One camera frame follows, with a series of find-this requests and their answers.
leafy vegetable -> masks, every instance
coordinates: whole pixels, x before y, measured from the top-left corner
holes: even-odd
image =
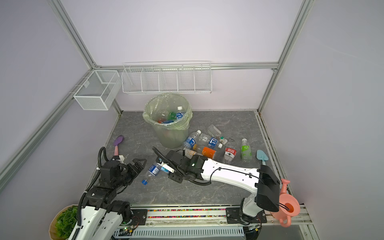
[[[57,218],[57,223],[55,225],[58,237],[64,239],[69,238],[72,230],[76,226],[76,214],[77,206],[72,206],[68,208],[65,212],[60,214],[60,216]]]

table surface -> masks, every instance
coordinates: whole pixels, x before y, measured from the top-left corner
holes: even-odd
[[[256,151],[261,149],[266,154],[268,153],[253,111],[195,111],[190,121],[189,132],[199,129],[207,133],[206,128],[211,124],[221,130],[223,136],[228,139],[227,146],[234,146],[237,151],[240,150],[241,139],[248,139],[253,159],[242,160],[238,152],[231,165],[260,168],[261,161],[256,159]],[[124,136],[124,141],[119,144],[119,154],[125,157],[126,164],[135,158],[145,158],[148,161],[145,170],[124,192],[118,194],[115,200],[128,201],[131,204],[239,205],[241,200],[250,194],[245,189],[221,182],[212,182],[208,186],[198,186],[188,181],[179,184],[168,179],[167,174],[162,171],[155,181],[144,186],[141,181],[157,157],[152,151],[152,146],[158,148],[164,155],[170,149],[160,144],[152,126],[144,121],[142,112],[123,112],[107,145],[109,157],[113,155],[113,142],[119,135]],[[223,155],[224,149],[219,150],[220,157],[217,161],[222,162]]]

white mesh basket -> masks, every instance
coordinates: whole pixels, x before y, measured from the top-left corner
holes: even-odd
[[[108,110],[120,88],[116,70],[94,70],[73,97],[84,110]]]
[[[121,81],[127,94],[212,92],[210,63],[128,67],[124,64]]]

transparent trash can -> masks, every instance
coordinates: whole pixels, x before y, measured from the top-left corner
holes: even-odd
[[[177,107],[182,106],[185,115],[168,124],[158,123],[159,112],[167,110],[177,112]],[[144,120],[152,125],[157,138],[164,147],[177,148],[188,137],[189,121],[192,118],[192,109],[185,97],[175,93],[164,93],[152,98],[145,106]]]

pink watering can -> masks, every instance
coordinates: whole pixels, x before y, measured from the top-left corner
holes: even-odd
[[[280,191],[279,202],[284,204],[289,208],[279,207],[278,212],[271,212],[272,216],[280,221],[280,225],[283,227],[289,227],[291,225],[291,217],[297,216],[300,213],[300,204],[292,195],[287,193],[287,185],[291,181],[286,179],[281,179],[283,186]]]

